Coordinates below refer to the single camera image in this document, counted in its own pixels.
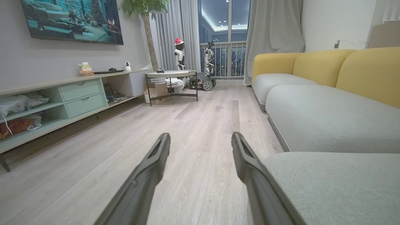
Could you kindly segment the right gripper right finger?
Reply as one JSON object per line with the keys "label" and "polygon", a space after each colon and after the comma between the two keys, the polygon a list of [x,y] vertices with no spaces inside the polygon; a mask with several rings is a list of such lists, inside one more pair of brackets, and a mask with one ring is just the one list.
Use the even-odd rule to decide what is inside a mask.
{"label": "right gripper right finger", "polygon": [[281,186],[239,132],[232,134],[232,149],[237,175],[247,188],[254,225],[306,225]]}

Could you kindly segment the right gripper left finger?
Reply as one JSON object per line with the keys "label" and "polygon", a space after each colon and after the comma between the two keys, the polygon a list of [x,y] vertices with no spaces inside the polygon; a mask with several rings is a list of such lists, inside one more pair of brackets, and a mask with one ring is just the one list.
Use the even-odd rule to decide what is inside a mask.
{"label": "right gripper left finger", "polygon": [[157,138],[94,225],[146,225],[155,188],[164,175],[170,143],[168,133]]}

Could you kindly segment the cardboard box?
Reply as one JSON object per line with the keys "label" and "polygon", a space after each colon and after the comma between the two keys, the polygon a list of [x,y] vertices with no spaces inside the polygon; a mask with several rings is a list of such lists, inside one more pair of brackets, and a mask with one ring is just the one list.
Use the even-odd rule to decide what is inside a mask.
{"label": "cardboard box", "polygon": [[149,88],[144,91],[145,103],[150,104],[149,98],[156,98],[164,95],[168,95],[167,83],[154,84],[150,83]]}

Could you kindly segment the large pale green drawer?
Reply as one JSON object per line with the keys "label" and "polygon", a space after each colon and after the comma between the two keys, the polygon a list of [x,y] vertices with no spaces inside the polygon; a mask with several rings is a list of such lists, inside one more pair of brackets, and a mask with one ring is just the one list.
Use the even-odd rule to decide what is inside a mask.
{"label": "large pale green drawer", "polygon": [[71,118],[86,114],[90,111],[104,106],[101,94],[82,98],[66,104],[67,111]]}

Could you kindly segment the yellow and grey sofa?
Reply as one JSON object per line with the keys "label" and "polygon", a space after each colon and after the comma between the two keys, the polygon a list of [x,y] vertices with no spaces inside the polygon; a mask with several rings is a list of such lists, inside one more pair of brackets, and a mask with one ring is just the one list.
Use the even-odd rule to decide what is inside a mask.
{"label": "yellow and grey sofa", "polygon": [[307,225],[400,225],[400,47],[259,54],[252,87]]}

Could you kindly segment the white-top black-leg coffee table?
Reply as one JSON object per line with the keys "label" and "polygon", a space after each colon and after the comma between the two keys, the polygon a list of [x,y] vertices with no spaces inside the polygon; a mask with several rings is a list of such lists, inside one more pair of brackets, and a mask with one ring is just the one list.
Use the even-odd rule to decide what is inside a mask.
{"label": "white-top black-leg coffee table", "polygon": [[159,97],[154,97],[152,98],[150,96],[150,90],[149,90],[149,84],[152,78],[168,78],[170,80],[170,84],[172,84],[172,78],[179,78],[179,77],[195,77],[197,80],[198,78],[198,73],[195,70],[167,70],[164,73],[160,72],[151,72],[151,73],[146,73],[145,74],[145,79],[146,79],[146,86],[147,86],[147,92],[149,95],[149,104],[152,106],[152,101],[157,101],[161,100],[163,98],[168,98],[168,97],[175,97],[175,96],[182,96],[182,97],[196,97],[196,101],[198,102],[198,89],[195,88],[196,94],[183,94],[183,93],[170,93],[167,95],[159,96]]}

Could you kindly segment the long pale green TV cabinet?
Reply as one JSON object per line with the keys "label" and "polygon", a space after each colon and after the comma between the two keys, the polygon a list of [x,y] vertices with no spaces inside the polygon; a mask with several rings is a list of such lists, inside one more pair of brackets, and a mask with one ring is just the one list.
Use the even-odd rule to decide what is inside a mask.
{"label": "long pale green TV cabinet", "polygon": [[[5,118],[0,119],[0,123],[3,123],[4,121],[11,121],[29,114],[39,114],[42,117],[42,126],[39,129],[34,131],[24,131],[0,141],[0,165],[2,165],[7,172],[10,172],[10,168],[4,158],[7,151],[83,118],[142,96],[145,90],[146,73],[147,70],[133,70],[119,73],[80,76],[61,81],[41,82],[15,88],[0,88],[0,97],[37,92],[38,94],[49,98],[47,104],[40,105],[28,111],[12,113]],[[98,81],[100,92],[82,98],[101,94],[104,106],[86,114],[71,118],[67,111],[66,104],[82,98],[66,102],[61,95],[59,87],[62,85],[91,80]]]}

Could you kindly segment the small pale green drawer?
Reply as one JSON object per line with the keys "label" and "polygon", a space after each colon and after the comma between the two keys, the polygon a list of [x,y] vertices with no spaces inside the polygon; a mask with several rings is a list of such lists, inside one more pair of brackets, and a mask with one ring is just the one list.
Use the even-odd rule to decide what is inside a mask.
{"label": "small pale green drawer", "polygon": [[66,102],[100,92],[97,80],[62,85],[59,89]]}

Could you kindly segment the colourful toy figurine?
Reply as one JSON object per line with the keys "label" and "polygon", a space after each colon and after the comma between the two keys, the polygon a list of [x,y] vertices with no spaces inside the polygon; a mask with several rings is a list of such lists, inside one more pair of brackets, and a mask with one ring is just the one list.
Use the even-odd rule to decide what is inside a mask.
{"label": "colourful toy figurine", "polygon": [[77,63],[77,66],[80,69],[79,70],[80,76],[89,76],[94,74],[92,67],[89,65],[88,62]]}

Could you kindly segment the wheeled robot with arms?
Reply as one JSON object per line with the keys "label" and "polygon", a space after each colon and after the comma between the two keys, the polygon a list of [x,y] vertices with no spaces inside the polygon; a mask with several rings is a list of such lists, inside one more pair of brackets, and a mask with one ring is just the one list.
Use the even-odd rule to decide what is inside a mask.
{"label": "wheeled robot with arms", "polygon": [[203,76],[201,78],[198,78],[198,76],[191,76],[189,78],[189,88],[211,91],[216,85],[216,80],[213,78],[213,74],[215,72],[214,52],[212,51],[213,46],[214,42],[208,42],[207,47],[204,50]]}

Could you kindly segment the white robot with santa hat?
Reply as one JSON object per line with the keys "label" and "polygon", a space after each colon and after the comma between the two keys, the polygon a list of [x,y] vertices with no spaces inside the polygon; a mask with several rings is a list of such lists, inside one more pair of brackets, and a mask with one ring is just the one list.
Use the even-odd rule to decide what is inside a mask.
{"label": "white robot with santa hat", "polygon": [[183,40],[178,37],[175,39],[175,67],[177,70],[187,70],[185,65],[185,52],[184,52],[185,43]]}

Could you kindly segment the red mesh bag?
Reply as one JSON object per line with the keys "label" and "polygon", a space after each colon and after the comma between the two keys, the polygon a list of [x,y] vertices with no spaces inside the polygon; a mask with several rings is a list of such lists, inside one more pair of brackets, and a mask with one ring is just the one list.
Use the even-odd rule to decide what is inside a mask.
{"label": "red mesh bag", "polygon": [[24,131],[34,131],[42,126],[42,117],[30,114],[11,121],[0,123],[0,140],[20,134]]}

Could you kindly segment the tall green indoor tree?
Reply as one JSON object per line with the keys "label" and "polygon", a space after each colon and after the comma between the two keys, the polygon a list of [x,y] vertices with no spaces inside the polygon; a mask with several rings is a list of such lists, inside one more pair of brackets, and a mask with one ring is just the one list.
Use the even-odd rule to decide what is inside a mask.
{"label": "tall green indoor tree", "polygon": [[159,66],[156,60],[150,19],[154,19],[156,13],[167,12],[166,4],[169,3],[170,0],[122,0],[121,4],[123,12],[129,17],[133,14],[142,17],[153,71],[157,71]]}

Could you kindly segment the white plastic bag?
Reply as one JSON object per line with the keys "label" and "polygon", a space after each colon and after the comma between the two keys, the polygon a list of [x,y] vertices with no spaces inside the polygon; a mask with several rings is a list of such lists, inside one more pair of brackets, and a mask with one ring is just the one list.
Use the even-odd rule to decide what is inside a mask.
{"label": "white plastic bag", "polygon": [[49,98],[37,92],[0,97],[0,116],[6,117],[8,114],[28,111],[48,102]]}

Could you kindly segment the thick beige curtain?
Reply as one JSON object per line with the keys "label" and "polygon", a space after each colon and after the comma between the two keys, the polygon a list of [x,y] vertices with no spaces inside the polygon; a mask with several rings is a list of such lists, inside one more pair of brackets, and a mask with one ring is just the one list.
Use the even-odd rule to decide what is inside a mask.
{"label": "thick beige curtain", "polygon": [[303,0],[251,0],[247,29],[244,86],[255,77],[255,57],[263,53],[302,53]]}

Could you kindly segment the sheer grey curtain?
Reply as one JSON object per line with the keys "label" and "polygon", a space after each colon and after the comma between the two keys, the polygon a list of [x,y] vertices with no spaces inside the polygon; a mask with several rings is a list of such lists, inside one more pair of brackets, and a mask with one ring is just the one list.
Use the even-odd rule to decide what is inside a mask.
{"label": "sheer grey curtain", "polygon": [[184,41],[185,65],[189,70],[201,71],[199,42],[199,0],[170,0],[167,13],[158,14],[156,28],[160,66],[175,70],[175,39]]}

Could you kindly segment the balcony glass door with railing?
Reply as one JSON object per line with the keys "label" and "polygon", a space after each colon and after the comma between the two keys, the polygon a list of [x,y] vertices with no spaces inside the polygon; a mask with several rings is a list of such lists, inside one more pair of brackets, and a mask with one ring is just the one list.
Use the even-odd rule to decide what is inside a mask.
{"label": "balcony glass door with railing", "polygon": [[198,0],[201,71],[205,50],[212,52],[216,79],[244,76],[251,0]]}

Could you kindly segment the beige board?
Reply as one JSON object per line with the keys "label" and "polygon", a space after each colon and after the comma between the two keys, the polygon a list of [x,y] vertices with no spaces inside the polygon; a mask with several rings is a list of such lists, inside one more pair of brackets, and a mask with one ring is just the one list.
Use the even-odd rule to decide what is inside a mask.
{"label": "beige board", "polygon": [[387,21],[372,28],[366,48],[400,47],[400,20]]}

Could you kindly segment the wall-mounted flat television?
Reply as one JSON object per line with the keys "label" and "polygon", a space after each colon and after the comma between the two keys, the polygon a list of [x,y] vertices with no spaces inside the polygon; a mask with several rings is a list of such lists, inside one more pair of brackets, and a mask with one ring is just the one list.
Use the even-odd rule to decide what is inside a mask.
{"label": "wall-mounted flat television", "polygon": [[116,0],[21,0],[32,38],[123,45]]}

